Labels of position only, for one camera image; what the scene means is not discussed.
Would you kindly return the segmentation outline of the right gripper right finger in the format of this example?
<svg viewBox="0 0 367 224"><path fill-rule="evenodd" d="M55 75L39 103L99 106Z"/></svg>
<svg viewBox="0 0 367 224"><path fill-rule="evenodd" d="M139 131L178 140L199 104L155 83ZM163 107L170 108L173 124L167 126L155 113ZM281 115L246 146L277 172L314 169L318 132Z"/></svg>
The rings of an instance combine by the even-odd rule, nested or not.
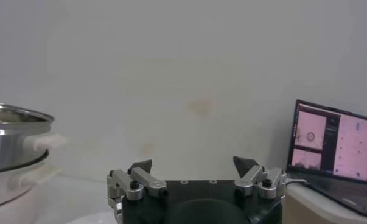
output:
<svg viewBox="0 0 367 224"><path fill-rule="evenodd" d="M233 156L233 163L239 174L234 185L242 197L248 197L256 190L264 200L284 198L286 192L286 173L279 167L265 168L253 159Z"/></svg>

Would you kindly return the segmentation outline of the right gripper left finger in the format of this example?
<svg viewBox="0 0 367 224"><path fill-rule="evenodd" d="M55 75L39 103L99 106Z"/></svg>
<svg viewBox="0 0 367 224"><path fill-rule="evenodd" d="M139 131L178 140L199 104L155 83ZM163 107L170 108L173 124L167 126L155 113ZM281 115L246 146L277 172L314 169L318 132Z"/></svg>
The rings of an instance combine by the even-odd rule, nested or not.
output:
<svg viewBox="0 0 367 224"><path fill-rule="evenodd" d="M168 196L167 183L150 174L153 161L151 159L133 163L127 171L111 170L107 175L107 196L111 200L125 197L130 201L138 201L148 193L155 198Z"/></svg>

